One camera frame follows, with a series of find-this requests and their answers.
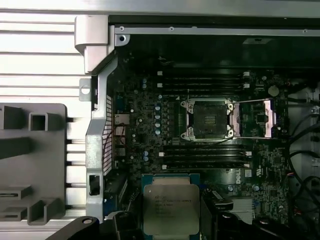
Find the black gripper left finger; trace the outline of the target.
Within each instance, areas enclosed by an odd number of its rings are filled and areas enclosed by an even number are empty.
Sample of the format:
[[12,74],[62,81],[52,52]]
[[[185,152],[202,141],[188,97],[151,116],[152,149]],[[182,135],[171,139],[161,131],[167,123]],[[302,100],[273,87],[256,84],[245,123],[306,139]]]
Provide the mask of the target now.
[[135,216],[119,211],[110,219],[100,222],[93,216],[82,216],[58,231],[60,240],[142,240],[143,232]]

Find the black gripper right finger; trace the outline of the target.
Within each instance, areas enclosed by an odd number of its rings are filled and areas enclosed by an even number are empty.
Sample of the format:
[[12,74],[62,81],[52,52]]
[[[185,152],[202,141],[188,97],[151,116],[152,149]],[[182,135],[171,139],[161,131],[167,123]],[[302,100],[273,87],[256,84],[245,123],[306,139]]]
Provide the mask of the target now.
[[199,232],[203,240],[294,240],[296,233],[284,224],[262,217],[251,224],[208,199],[200,200]]

